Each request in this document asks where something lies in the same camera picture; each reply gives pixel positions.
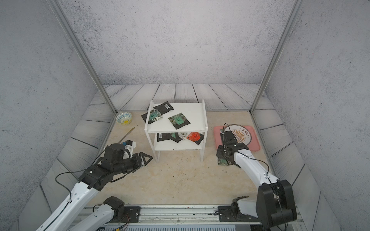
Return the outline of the green label tea bag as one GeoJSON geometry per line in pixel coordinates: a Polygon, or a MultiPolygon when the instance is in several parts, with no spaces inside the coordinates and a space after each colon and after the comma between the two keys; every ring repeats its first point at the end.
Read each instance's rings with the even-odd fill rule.
{"type": "Polygon", "coordinates": [[[230,161],[228,161],[227,159],[223,159],[223,158],[218,158],[218,160],[217,160],[217,164],[218,164],[219,166],[230,166],[230,165],[232,165],[232,164],[230,163],[230,161]]]}
{"type": "Polygon", "coordinates": [[[142,119],[144,120],[144,122],[146,122],[148,120],[148,124],[152,124],[160,119],[162,119],[162,114],[159,112],[158,109],[153,109],[150,111],[150,115],[149,115],[149,119],[147,119],[147,115],[148,113],[145,113],[143,115],[141,115],[142,119]]]}

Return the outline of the green tea bag under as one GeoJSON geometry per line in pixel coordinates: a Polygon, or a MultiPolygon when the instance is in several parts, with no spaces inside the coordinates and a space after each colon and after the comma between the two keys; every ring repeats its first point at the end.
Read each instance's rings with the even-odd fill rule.
{"type": "Polygon", "coordinates": [[[168,119],[176,130],[178,130],[178,129],[186,126],[186,125],[190,125],[190,122],[184,116],[183,113],[176,114],[174,116],[169,117],[168,119]]]}

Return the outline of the black barcode tea bag top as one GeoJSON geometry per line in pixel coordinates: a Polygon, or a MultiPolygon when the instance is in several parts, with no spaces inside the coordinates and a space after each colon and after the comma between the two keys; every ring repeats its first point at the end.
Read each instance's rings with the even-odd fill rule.
{"type": "Polygon", "coordinates": [[[155,106],[153,108],[158,110],[161,115],[166,114],[166,113],[170,112],[171,110],[173,110],[172,105],[168,101],[166,101],[166,102],[164,102],[164,103],[162,103],[158,106],[155,106]]]}

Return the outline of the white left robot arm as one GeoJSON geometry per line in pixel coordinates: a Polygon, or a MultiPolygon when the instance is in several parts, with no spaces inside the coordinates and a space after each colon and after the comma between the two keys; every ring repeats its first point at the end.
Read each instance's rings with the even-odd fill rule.
{"type": "Polygon", "coordinates": [[[114,143],[108,145],[91,166],[82,170],[82,174],[68,196],[52,215],[38,228],[40,231],[96,231],[103,225],[113,222],[120,223],[117,229],[122,230],[129,223],[138,222],[140,207],[125,208],[125,204],[117,197],[106,199],[87,218],[72,226],[72,222],[85,206],[103,188],[128,174],[135,173],[147,166],[153,157],[143,152],[134,153],[135,143],[114,143]]]}

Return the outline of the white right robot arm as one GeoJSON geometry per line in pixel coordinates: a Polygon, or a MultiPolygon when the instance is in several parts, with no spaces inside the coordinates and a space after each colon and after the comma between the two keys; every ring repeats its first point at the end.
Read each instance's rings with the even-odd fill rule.
{"type": "Polygon", "coordinates": [[[231,206],[219,207],[216,214],[220,221],[258,221],[269,229],[297,220],[292,185],[270,174],[269,165],[256,159],[246,145],[220,145],[216,156],[241,168],[257,188],[255,199],[237,197],[231,206]]]}

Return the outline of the black barcode bag lower shelf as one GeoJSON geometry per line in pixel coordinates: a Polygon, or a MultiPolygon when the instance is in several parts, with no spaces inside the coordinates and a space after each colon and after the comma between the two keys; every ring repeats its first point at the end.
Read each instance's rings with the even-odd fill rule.
{"type": "Polygon", "coordinates": [[[157,133],[157,141],[167,141],[171,139],[172,139],[171,133],[157,133]]]}

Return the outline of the red tea bag lower shelf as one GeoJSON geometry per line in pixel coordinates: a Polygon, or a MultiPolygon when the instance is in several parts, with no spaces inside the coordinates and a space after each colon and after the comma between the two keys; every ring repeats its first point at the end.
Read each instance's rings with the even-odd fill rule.
{"type": "Polygon", "coordinates": [[[191,132],[187,136],[187,140],[192,141],[197,145],[200,145],[200,143],[204,140],[204,135],[199,132],[191,132]]]}

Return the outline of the white tea bag lower shelf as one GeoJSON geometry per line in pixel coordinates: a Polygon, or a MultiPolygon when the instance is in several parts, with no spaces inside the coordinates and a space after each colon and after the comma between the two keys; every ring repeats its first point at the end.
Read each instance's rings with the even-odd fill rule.
{"type": "Polygon", "coordinates": [[[189,136],[189,132],[179,132],[178,133],[178,136],[179,138],[181,138],[182,140],[187,140],[187,137],[189,136]]]}

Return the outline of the white two-tier shelf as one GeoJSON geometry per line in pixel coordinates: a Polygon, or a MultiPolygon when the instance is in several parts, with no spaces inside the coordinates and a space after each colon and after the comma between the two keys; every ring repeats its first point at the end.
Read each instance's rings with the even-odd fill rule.
{"type": "Polygon", "coordinates": [[[205,146],[208,133],[208,121],[206,115],[205,101],[200,103],[174,103],[172,104],[173,110],[165,113],[162,118],[149,124],[149,119],[145,121],[144,131],[148,139],[149,145],[153,152],[154,158],[157,162],[160,160],[161,152],[163,151],[200,151],[200,160],[204,160],[205,146]],[[175,128],[169,120],[177,114],[183,114],[184,117],[190,122],[180,128],[175,128]],[[187,133],[198,132],[204,135],[204,139],[197,145],[195,142],[185,140],[178,143],[174,141],[158,141],[158,133],[187,133]]]}

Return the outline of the white orange pattern plate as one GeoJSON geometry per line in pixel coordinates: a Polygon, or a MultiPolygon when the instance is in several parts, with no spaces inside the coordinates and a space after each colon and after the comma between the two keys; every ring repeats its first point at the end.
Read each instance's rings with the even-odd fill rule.
{"type": "Polygon", "coordinates": [[[233,132],[238,143],[244,143],[245,145],[249,145],[251,143],[252,135],[247,128],[241,125],[230,125],[229,128],[233,132]]]}

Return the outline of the small patterned bowl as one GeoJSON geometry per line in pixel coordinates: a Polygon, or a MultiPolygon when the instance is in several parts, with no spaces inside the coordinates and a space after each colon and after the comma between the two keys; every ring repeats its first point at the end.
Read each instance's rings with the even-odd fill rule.
{"type": "Polygon", "coordinates": [[[123,125],[128,125],[131,123],[133,115],[129,112],[119,113],[116,117],[116,122],[123,125]]]}

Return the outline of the metal base rail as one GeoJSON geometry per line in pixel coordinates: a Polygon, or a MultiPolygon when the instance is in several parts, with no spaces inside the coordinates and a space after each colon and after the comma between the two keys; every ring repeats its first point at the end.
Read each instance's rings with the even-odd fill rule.
{"type": "Polygon", "coordinates": [[[108,225],[233,225],[262,223],[250,215],[237,218],[230,205],[128,205],[123,218],[108,225]]]}

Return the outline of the right metal frame post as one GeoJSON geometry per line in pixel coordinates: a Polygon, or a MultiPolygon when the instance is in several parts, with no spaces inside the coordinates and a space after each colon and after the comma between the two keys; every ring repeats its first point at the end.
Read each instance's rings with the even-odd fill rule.
{"type": "Polygon", "coordinates": [[[265,75],[260,83],[260,87],[257,91],[257,94],[255,96],[255,99],[252,103],[252,106],[251,106],[251,109],[250,109],[250,114],[252,115],[254,113],[254,111],[257,109],[257,106],[262,98],[262,95],[263,95],[263,92],[265,91],[271,77],[272,77],[272,74],[273,74],[273,71],[278,63],[278,60],[284,50],[284,46],[285,44],[287,43],[288,41],[288,38],[292,32],[292,29],[294,27],[294,24],[297,20],[297,17],[299,15],[299,12],[302,8],[304,4],[304,1],[303,0],[296,0],[293,4],[293,8],[291,10],[291,13],[288,17],[288,20],[285,24],[285,27],[283,29],[283,32],[279,38],[279,41],[278,41],[278,44],[276,46],[276,49],[273,53],[273,56],[270,60],[270,63],[267,67],[267,70],[265,72],[265,75]]]}

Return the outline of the metal frame post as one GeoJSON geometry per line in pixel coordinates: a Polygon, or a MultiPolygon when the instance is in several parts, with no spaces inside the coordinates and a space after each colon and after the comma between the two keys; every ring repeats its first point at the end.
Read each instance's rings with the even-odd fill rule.
{"type": "Polygon", "coordinates": [[[288,20],[285,24],[285,27],[283,29],[283,32],[279,38],[279,41],[278,41],[278,44],[276,46],[276,49],[273,53],[273,56],[270,60],[270,63],[267,67],[267,70],[265,72],[265,75],[260,83],[260,87],[257,91],[257,94],[255,96],[255,99],[252,103],[252,106],[251,106],[251,109],[250,109],[250,114],[252,115],[254,113],[254,111],[257,109],[257,106],[262,98],[262,95],[263,95],[263,92],[265,91],[271,77],[272,77],[272,74],[273,74],[273,71],[278,63],[278,60],[284,50],[284,46],[285,44],[287,43],[288,41],[288,38],[292,32],[292,29],[294,27],[294,24],[297,20],[297,17],[299,15],[299,12],[302,8],[304,4],[304,1],[303,0],[296,0],[293,4],[293,8],[291,10],[291,13],[288,17],[288,20]]]}
{"type": "Polygon", "coordinates": [[[93,68],[86,52],[84,51],[79,39],[77,38],[75,32],[73,31],[66,15],[63,12],[62,7],[60,6],[59,2],[56,0],[47,0],[47,3],[49,4],[51,10],[55,14],[60,26],[64,30],[65,34],[67,35],[68,39],[72,43],[75,51],[77,52],[78,57],[82,61],[83,65],[85,66],[86,70],[88,71],[91,79],[93,80],[94,84],[96,85],[97,89],[101,93],[103,99],[108,104],[109,108],[113,112],[114,115],[118,113],[118,110],[114,106],[111,98],[109,97],[107,91],[105,90],[99,76],[97,75],[97,72],[93,68]]]}

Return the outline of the left metal frame post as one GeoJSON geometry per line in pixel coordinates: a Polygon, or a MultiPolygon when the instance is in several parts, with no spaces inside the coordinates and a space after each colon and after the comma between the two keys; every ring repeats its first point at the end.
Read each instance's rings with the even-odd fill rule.
{"type": "Polygon", "coordinates": [[[56,0],[47,0],[47,3],[49,4],[51,10],[55,14],[60,26],[64,30],[65,34],[67,35],[68,39],[72,43],[75,51],[77,52],[78,57],[82,61],[83,65],[85,66],[86,70],[88,71],[91,79],[93,80],[94,84],[96,85],[97,89],[101,93],[103,99],[108,104],[109,108],[113,112],[114,115],[118,113],[118,110],[114,106],[111,98],[109,97],[107,91],[105,90],[99,76],[97,75],[97,72],[93,68],[86,52],[84,51],[79,39],[77,38],[75,32],[73,31],[66,15],[63,12],[62,7],[60,6],[59,2],[56,0]]]}

